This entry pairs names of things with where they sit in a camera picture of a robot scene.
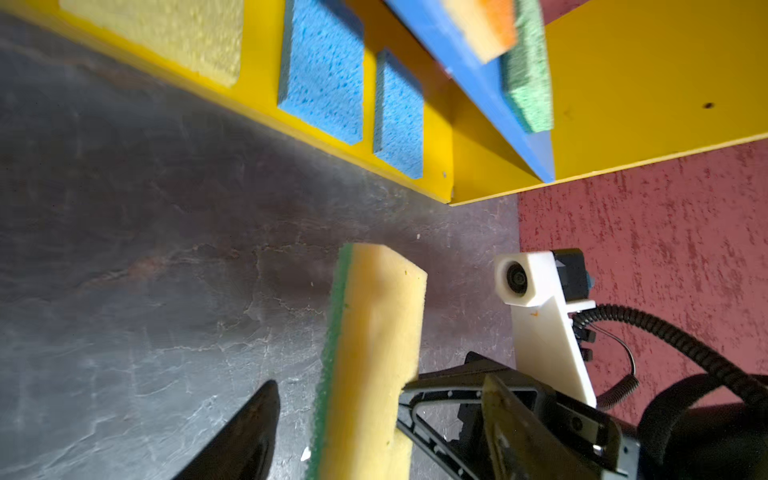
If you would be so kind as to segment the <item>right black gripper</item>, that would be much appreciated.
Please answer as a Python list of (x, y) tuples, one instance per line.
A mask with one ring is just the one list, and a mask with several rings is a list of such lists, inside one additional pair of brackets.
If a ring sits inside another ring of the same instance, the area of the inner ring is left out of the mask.
[[(396, 426), (452, 479), (491, 479), (492, 467), (481, 410), (482, 381), (488, 374), (504, 385), (598, 479), (637, 479), (640, 444), (609, 417), (476, 352), (466, 355), (469, 373), (440, 371), (404, 387)], [(462, 427), (455, 440), (444, 438), (420, 414), (434, 405), (456, 405)]]

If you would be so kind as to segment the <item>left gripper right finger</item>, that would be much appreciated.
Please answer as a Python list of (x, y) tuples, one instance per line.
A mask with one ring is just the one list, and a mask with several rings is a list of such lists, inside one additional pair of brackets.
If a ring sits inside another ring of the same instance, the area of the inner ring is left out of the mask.
[(484, 378), (481, 410), (496, 479), (589, 479), (577, 459), (501, 379)]

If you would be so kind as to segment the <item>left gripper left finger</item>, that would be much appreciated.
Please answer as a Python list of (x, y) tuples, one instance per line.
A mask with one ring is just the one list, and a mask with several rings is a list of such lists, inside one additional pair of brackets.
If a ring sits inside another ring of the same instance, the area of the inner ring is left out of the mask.
[(278, 384), (268, 380), (175, 479), (266, 479), (279, 416)]

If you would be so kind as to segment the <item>green scrub sponge dark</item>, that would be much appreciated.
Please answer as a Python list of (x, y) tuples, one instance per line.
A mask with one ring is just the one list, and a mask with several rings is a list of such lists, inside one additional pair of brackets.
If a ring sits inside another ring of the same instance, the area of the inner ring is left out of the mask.
[(398, 398), (418, 376), (427, 273), (395, 250), (339, 251), (314, 405), (309, 479), (406, 479)]

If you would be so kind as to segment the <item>light green sponge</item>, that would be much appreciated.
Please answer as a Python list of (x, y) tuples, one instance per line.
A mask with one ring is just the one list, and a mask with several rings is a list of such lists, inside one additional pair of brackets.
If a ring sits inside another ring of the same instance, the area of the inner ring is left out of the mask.
[(506, 103), (528, 134), (554, 128), (546, 29), (537, 0), (515, 1), (517, 43), (501, 59)]

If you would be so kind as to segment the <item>orange sponge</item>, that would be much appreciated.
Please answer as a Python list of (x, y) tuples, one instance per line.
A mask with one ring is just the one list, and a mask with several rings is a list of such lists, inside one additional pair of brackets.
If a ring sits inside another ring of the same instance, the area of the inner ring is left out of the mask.
[(440, 4), (482, 64), (517, 44), (514, 1), (443, 0)]

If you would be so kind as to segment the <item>yellow sponge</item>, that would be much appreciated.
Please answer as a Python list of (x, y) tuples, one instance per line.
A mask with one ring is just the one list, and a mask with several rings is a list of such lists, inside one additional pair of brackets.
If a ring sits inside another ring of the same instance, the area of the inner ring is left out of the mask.
[(77, 0), (59, 6), (218, 84), (229, 87), (239, 78), (243, 1)]

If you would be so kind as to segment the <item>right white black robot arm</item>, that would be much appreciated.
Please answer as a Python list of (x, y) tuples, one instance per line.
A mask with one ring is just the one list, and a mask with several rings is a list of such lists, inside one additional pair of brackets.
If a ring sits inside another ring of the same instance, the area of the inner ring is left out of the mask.
[(494, 360), (408, 383), (397, 426), (454, 479), (763, 479), (767, 426), (747, 405), (699, 407), (681, 380), (630, 425)]

